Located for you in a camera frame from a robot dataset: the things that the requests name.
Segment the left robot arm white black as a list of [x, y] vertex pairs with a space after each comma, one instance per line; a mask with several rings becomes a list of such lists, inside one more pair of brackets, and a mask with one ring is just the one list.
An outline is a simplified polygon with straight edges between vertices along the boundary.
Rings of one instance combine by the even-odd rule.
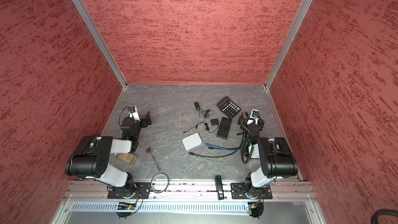
[[66, 166], [65, 174], [80, 179], [93, 179], [108, 186], [108, 198], [131, 199], [138, 190], [131, 173], [109, 163], [111, 155], [134, 155], [139, 145], [141, 129], [152, 124], [150, 113], [142, 119], [136, 109], [130, 111], [121, 124], [122, 138], [91, 135], [81, 139]]

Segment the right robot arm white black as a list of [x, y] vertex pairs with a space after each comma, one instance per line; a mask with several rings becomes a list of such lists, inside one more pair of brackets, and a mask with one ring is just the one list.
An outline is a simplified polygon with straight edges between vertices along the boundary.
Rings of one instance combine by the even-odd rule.
[[285, 138], [262, 138], [264, 121], [259, 112], [241, 114], [238, 119], [242, 136], [240, 158], [243, 164], [260, 160], [260, 167], [245, 178], [245, 195], [249, 199], [262, 198], [264, 189], [280, 179], [297, 176], [299, 168]]

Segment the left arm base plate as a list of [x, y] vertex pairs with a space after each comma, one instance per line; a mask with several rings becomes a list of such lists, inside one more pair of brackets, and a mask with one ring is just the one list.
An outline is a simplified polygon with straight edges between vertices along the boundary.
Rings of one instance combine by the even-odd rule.
[[150, 193], [150, 183], [133, 183], [132, 189], [129, 187], [116, 188], [108, 186], [108, 199], [148, 199]]

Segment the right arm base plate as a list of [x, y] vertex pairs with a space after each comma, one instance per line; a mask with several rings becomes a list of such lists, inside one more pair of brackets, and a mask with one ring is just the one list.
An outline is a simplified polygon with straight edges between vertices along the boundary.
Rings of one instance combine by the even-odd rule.
[[270, 185], [266, 185], [262, 188], [256, 188], [247, 186], [245, 183], [231, 183], [231, 195], [232, 199], [247, 199], [247, 200], [259, 200], [262, 199], [270, 200], [273, 198]]

